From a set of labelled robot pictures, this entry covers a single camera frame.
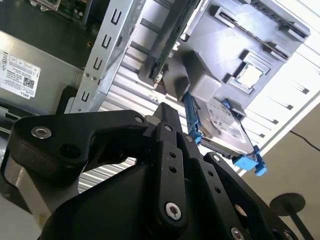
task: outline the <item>hard drive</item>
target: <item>hard drive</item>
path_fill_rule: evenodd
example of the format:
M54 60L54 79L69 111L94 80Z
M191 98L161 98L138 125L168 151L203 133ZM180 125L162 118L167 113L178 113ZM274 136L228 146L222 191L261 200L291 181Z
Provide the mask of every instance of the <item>hard drive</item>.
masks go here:
M238 157L254 152L253 145L234 114L216 99L208 103L193 98L198 116L198 128L205 141L225 155Z

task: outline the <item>slotted metal bracket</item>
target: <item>slotted metal bracket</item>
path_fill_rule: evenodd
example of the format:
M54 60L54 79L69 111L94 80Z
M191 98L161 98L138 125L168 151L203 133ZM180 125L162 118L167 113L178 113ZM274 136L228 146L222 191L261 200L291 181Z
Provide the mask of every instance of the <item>slotted metal bracket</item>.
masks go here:
M141 19L146 0L111 0L95 40L71 113L95 112L103 103Z

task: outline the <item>circuit board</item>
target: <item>circuit board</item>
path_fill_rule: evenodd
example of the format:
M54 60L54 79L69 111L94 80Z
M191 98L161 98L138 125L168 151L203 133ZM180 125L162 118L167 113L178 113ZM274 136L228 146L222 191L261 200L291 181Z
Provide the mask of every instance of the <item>circuit board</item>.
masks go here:
M61 0L57 13L65 18L81 21L84 17L88 0Z

